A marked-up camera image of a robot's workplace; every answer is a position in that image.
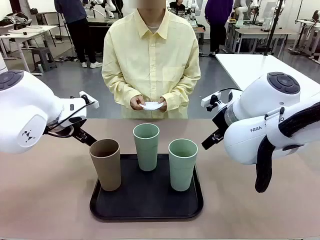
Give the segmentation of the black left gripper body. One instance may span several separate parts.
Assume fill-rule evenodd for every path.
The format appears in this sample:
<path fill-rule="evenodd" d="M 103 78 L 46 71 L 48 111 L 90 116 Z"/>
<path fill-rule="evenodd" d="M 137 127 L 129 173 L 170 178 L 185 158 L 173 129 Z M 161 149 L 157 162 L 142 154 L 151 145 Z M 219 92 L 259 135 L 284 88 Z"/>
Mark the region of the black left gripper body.
<path fill-rule="evenodd" d="M 46 126 L 45 134 L 55 138 L 67 139 L 78 136 L 80 128 L 84 125 L 87 119 L 82 119 L 69 126 L 61 126 L 60 124 Z"/>

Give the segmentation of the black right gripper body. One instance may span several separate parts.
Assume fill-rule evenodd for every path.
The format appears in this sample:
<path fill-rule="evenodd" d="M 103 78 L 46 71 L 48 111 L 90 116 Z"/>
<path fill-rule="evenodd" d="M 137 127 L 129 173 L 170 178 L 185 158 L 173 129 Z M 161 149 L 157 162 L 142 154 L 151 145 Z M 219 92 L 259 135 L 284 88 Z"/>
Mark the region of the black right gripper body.
<path fill-rule="evenodd" d="M 227 107 L 222 108 L 216 116 L 212 119 L 213 123 L 217 126 L 217 130 L 214 132 L 215 135 L 223 137 L 228 128 L 228 124 L 225 120 L 225 112 Z"/>

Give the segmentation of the person's right hand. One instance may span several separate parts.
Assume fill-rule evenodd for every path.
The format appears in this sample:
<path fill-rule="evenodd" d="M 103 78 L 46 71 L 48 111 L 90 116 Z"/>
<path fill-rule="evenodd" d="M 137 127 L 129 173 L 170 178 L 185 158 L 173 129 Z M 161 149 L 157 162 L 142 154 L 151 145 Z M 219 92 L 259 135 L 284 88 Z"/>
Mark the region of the person's right hand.
<path fill-rule="evenodd" d="M 144 98 L 142 95 L 136 95 L 131 98 L 130 100 L 130 106 L 135 111 L 141 111 L 143 110 L 143 106 L 145 106 L 146 103 L 144 101 Z"/>

